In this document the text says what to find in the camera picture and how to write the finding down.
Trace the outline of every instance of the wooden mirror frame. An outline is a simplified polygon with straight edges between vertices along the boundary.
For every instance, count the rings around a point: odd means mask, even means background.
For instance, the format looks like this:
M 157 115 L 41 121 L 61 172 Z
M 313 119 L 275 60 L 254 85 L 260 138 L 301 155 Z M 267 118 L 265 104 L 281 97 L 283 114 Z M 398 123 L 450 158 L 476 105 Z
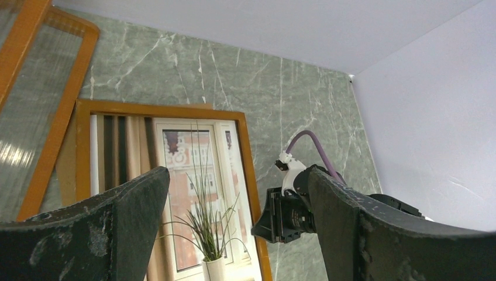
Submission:
M 255 224 L 261 216 L 259 193 L 255 169 L 253 167 L 252 149 L 248 137 L 246 118 L 242 112 L 218 111 L 213 109 L 198 109 L 184 107 L 169 107 L 161 105 L 131 104 L 112 101 L 94 101 L 79 99 L 76 102 L 76 191 L 77 201 L 91 196 L 90 175 L 90 115 L 145 116 L 153 118 L 180 119 L 214 119 L 234 121 L 239 141 L 246 191 L 252 217 Z M 266 242 L 255 237 L 256 248 L 260 263 L 262 280 L 272 280 L 270 262 Z

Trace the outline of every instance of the glass panel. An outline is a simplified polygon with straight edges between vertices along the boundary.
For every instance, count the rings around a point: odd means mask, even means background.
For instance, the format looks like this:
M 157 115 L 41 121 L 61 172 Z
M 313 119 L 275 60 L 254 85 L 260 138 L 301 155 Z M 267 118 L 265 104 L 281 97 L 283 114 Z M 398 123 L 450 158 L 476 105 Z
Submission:
M 163 130 L 166 167 L 169 169 L 171 184 L 169 196 L 171 216 L 188 221 L 186 213 L 193 210 L 198 202 L 195 187 L 201 181 L 201 170 L 206 174 L 208 200 L 213 209 L 220 210 L 222 204 L 217 192 L 215 164 L 212 153 L 210 131 Z M 181 224 L 173 224 L 173 233 L 195 241 L 191 230 Z M 201 264 L 203 254 L 195 246 L 181 237 L 174 237 L 174 251 L 177 271 L 186 270 Z
M 0 221 L 19 212 L 80 45 L 43 25 L 0 112 Z
M 4 45 L 5 39 L 14 25 L 19 14 L 19 7 L 16 1 L 0 0 L 0 49 Z

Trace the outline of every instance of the window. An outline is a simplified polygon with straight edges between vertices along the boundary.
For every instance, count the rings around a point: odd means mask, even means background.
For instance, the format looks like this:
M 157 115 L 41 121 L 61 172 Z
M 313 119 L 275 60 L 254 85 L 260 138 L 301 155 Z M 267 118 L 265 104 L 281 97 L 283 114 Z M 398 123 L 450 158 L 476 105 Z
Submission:
M 167 217 L 170 220 L 176 220 L 176 216 L 187 220 L 185 214 L 188 210 L 195 215 L 195 186 L 202 180 L 209 188 L 214 211 L 223 213 L 234 205 L 237 198 L 236 213 L 226 233 L 227 240 L 235 238 L 226 247 L 226 268 L 235 275 L 243 271 L 253 274 L 253 270 L 240 270 L 247 266 L 258 268 L 258 261 L 250 260 L 250 257 L 256 259 L 257 252 L 254 238 L 249 235 L 252 222 L 239 147 L 236 141 L 232 141 L 237 140 L 234 122 L 207 121 L 197 125 L 196 121 L 156 119 L 155 127 L 157 136 L 162 138 L 157 140 L 160 144 L 157 145 L 159 161 L 169 169 L 171 176 Z M 170 224 L 170 230 L 173 234 L 191 237 L 195 241 L 191 230 L 184 225 Z M 174 249 L 171 257 L 174 260 L 175 280 L 196 280 L 201 276 L 202 253 L 184 238 L 172 237 L 168 240 Z M 232 280 L 259 280 L 235 275 Z

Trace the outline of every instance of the camera lens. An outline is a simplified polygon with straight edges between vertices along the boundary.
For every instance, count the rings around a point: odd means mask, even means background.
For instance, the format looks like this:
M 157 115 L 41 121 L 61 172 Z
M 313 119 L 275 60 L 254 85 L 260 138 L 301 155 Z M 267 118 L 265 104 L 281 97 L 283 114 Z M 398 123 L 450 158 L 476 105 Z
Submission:
M 316 233 L 314 215 L 298 196 L 286 193 L 281 202 L 281 215 L 284 228 Z

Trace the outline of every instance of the white ceiling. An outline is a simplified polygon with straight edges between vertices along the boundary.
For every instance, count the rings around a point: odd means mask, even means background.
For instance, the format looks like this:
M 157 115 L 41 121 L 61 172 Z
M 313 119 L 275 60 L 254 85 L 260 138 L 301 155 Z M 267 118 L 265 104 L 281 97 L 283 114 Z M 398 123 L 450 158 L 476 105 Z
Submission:
M 82 12 L 357 74 L 481 0 L 54 0 Z

